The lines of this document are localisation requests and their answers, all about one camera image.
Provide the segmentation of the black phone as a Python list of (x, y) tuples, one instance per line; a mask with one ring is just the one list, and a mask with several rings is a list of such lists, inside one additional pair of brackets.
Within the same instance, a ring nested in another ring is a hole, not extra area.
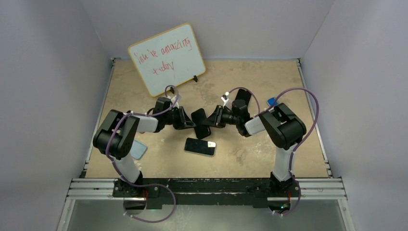
[(205, 110), (200, 108), (191, 113), (191, 120), (196, 125), (194, 128), (196, 138), (202, 140), (209, 137), (212, 132), (209, 126), (203, 125), (203, 122), (207, 119)]

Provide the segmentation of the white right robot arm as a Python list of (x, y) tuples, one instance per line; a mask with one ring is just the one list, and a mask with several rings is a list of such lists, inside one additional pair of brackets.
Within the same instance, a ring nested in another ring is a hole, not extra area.
[(275, 165), (270, 177), (271, 192), (281, 196), (288, 191), (293, 183), (291, 170), (294, 150), (303, 140), (306, 126), (286, 104), (280, 103), (271, 111), (266, 110), (257, 117), (250, 117), (248, 105), (238, 99), (232, 102), (231, 109), (218, 105), (202, 124), (215, 128), (234, 125), (244, 137), (266, 131), (276, 147)]

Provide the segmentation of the black phone case with cutout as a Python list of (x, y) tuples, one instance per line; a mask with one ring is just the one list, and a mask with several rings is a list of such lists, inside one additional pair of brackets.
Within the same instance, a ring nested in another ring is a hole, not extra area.
[(236, 100), (244, 100), (246, 105), (249, 105), (250, 99), (252, 94), (245, 90), (245, 89), (238, 89), (237, 95), (235, 97)]

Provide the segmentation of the silver-edged black-screen phone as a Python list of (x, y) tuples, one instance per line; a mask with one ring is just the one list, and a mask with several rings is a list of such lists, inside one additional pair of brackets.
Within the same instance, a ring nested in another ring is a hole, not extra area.
[(184, 151), (194, 154), (214, 156), (216, 147), (216, 143), (212, 141), (187, 138), (184, 145)]

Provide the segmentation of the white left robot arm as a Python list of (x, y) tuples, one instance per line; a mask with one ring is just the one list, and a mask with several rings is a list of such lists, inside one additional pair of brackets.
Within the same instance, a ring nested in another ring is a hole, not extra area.
[(136, 133), (158, 133), (166, 125), (172, 125), (176, 130), (196, 127), (177, 100), (178, 97), (159, 97), (151, 115), (113, 109), (93, 137), (93, 147), (110, 160), (119, 179), (125, 182), (125, 191), (132, 197), (143, 192), (142, 172), (130, 154)]

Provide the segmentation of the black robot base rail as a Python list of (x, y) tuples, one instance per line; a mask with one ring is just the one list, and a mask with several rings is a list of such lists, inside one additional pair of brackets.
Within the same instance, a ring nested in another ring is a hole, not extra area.
[(246, 205), (287, 210), (289, 200), (299, 195), (294, 180), (279, 183), (269, 178), (143, 178), (142, 187), (116, 179), (114, 198), (147, 200), (147, 209), (163, 205)]

